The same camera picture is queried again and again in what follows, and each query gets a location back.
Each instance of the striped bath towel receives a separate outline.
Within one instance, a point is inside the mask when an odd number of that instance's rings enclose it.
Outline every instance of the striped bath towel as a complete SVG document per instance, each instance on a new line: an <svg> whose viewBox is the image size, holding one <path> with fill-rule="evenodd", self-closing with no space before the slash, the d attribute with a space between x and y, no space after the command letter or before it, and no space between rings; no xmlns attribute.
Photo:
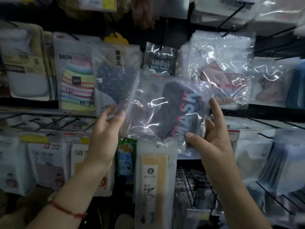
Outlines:
<svg viewBox="0 0 305 229"><path fill-rule="evenodd" d="M94 111L94 85L92 67L67 63L61 78L61 107L68 110Z"/></svg>

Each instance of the fingernail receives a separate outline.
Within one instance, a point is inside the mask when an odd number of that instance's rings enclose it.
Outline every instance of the fingernail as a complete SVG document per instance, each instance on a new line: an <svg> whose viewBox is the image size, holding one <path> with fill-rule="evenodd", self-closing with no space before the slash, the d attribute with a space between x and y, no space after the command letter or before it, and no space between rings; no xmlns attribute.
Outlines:
<svg viewBox="0 0 305 229"><path fill-rule="evenodd" d="M193 135L194 135L193 133L187 132L187 133L185 134L185 137L186 137L187 139L190 139Z"/></svg>
<svg viewBox="0 0 305 229"><path fill-rule="evenodd" d="M120 111L118 114L117 114L118 117L120 118L123 118L125 117L125 112L124 111Z"/></svg>

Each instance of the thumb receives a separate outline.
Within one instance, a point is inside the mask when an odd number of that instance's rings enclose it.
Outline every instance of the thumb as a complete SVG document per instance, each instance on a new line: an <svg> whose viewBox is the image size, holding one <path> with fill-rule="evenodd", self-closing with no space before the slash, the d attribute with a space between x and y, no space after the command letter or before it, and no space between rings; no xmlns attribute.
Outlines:
<svg viewBox="0 0 305 229"><path fill-rule="evenodd" d="M107 128L113 134L118 134L120 127L124 123L125 120L125 112L121 111L117 113L114 117L109 120L109 127Z"/></svg>
<svg viewBox="0 0 305 229"><path fill-rule="evenodd" d="M186 140L200 152L202 158L211 157L211 153L215 151L215 146L204 140L202 137L191 132L185 134Z"/></svg>

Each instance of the round black logo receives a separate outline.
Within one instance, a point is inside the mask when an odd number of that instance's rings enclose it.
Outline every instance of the round black logo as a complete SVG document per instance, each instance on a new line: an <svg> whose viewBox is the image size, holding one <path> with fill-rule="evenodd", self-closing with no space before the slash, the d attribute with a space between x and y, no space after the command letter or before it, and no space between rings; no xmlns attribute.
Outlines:
<svg viewBox="0 0 305 229"><path fill-rule="evenodd" d="M149 168L149 169L147 170L147 173L152 174L152 173L153 173L153 169L152 169L152 168Z"/></svg>

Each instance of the bracelet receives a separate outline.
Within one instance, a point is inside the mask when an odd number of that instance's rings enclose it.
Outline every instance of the bracelet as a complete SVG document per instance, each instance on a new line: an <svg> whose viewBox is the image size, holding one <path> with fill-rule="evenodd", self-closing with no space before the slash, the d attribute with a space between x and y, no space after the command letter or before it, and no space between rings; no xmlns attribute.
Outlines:
<svg viewBox="0 0 305 229"><path fill-rule="evenodd" d="M68 215L73 215L75 219L84 219L87 215L87 213L85 214L74 214L71 211L61 207L60 205L58 205L56 202L54 202L53 200L49 201L48 204L50 204L51 206L53 206L55 209L62 211Z"/></svg>

